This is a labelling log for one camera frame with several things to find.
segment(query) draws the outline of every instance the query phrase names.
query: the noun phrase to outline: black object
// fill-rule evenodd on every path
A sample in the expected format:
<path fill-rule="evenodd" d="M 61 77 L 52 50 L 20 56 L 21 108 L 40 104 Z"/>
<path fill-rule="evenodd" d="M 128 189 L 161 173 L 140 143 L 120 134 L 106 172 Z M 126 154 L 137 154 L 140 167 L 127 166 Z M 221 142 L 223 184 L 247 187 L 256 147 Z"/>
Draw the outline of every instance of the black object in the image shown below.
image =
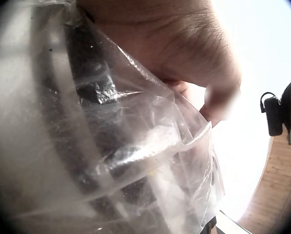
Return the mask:
<path fill-rule="evenodd" d="M 267 98 L 264 103 L 262 103 L 262 98 L 267 94 L 271 94 L 273 97 Z M 283 133 L 281 101 L 273 93 L 266 92 L 260 98 L 260 108 L 261 113 L 266 113 L 267 115 L 269 135 L 281 135 Z"/>

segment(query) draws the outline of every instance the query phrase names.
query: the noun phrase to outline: skin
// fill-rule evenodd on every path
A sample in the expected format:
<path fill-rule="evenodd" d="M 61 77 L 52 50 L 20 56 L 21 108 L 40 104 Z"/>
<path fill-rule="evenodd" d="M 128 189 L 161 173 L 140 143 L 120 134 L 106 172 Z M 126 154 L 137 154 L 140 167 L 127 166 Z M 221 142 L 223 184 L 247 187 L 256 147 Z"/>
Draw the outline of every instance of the skin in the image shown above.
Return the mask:
<path fill-rule="evenodd" d="M 78 0 L 99 28 L 189 101 L 189 83 L 237 87 L 241 71 L 210 0 Z M 235 88 L 214 89 L 200 113 L 215 126 Z"/>

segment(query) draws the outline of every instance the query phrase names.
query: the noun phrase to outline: clear plastic bag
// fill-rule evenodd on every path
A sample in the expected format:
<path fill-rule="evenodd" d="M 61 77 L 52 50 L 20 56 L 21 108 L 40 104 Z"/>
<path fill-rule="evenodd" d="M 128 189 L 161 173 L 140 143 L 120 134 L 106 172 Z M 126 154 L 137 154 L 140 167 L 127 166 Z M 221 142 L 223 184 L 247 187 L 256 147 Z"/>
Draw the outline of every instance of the clear plastic bag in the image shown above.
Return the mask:
<path fill-rule="evenodd" d="M 9 9 L 30 25 L 22 67 L 13 58 L 0 69 L 0 203 L 11 220 L 34 234 L 200 233 L 224 194 L 211 123 L 74 3 Z"/>

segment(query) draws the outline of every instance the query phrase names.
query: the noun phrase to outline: wooden ceiling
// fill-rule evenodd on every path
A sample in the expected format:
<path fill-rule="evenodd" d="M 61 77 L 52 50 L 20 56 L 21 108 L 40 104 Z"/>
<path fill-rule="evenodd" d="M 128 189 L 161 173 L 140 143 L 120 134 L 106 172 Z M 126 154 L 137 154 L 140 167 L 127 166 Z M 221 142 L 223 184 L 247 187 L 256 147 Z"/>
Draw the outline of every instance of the wooden ceiling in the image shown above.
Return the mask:
<path fill-rule="evenodd" d="M 291 214 L 291 146 L 287 131 L 271 139 L 259 184 L 238 222 L 253 234 L 273 234 Z"/>

